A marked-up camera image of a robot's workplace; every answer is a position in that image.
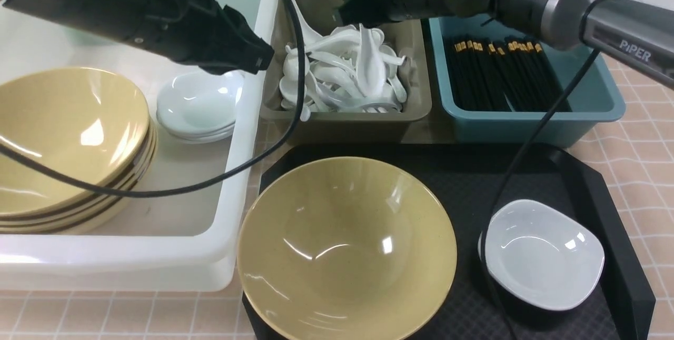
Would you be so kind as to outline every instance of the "robotic arm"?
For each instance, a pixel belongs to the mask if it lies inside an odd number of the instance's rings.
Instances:
[[[215,0],[5,0],[3,6],[212,74],[264,71],[274,55],[238,11]]]
[[[487,13],[559,50],[581,43],[674,88],[674,12],[631,0],[345,0],[342,25]]]

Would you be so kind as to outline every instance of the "white plastic bin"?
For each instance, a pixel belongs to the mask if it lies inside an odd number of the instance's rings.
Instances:
[[[217,0],[238,9],[269,42],[279,0]],[[154,114],[169,79],[195,67],[0,9],[0,83],[61,66],[91,66],[132,79]],[[140,189],[200,182],[253,155],[265,73],[246,76],[231,141],[175,143],[159,152]],[[249,172],[184,196],[134,200],[88,235],[0,235],[0,289],[214,291],[233,276]]]

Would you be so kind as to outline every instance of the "black tray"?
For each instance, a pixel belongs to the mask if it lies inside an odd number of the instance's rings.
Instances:
[[[498,311],[474,283],[479,228],[471,215],[479,213],[486,218],[499,177],[517,148],[440,144],[299,146],[262,175],[260,191],[289,170],[327,157],[375,158],[406,170],[424,182],[445,206],[458,246],[457,275],[448,298],[433,319],[409,340],[508,338]],[[518,198],[540,201],[574,218],[599,238],[606,254],[600,287],[573,315],[545,331],[515,323],[518,337],[646,340],[655,296],[602,176],[559,148],[537,144],[510,180],[500,204]],[[245,295],[243,304],[258,340],[284,339],[257,316]]]

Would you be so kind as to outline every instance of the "tiled table surface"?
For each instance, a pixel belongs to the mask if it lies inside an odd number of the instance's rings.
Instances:
[[[674,92],[607,60],[628,104],[620,122],[600,124],[570,152],[604,175],[657,297],[652,340],[674,340]],[[406,142],[449,141],[433,112]],[[257,153],[279,134],[260,123]],[[262,170],[253,169],[250,205]],[[0,292],[0,340],[254,340],[241,283],[217,293]]]

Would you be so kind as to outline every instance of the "blue plastic bin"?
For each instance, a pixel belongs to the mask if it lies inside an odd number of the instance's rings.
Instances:
[[[471,35],[503,40],[506,36],[523,36],[522,33],[496,22],[481,27],[480,24],[487,19],[486,15],[479,15],[472,18],[447,17],[429,20],[442,106],[455,119],[458,143],[524,143],[544,113],[469,112],[457,107],[452,97],[443,37]],[[543,47],[561,86],[564,87],[590,54],[587,47],[577,47],[570,52],[559,52],[547,45]],[[597,123],[614,122],[625,114],[625,101],[602,57],[597,58],[576,90],[571,93],[569,104],[572,112],[554,114],[539,134],[539,143],[568,148]]]

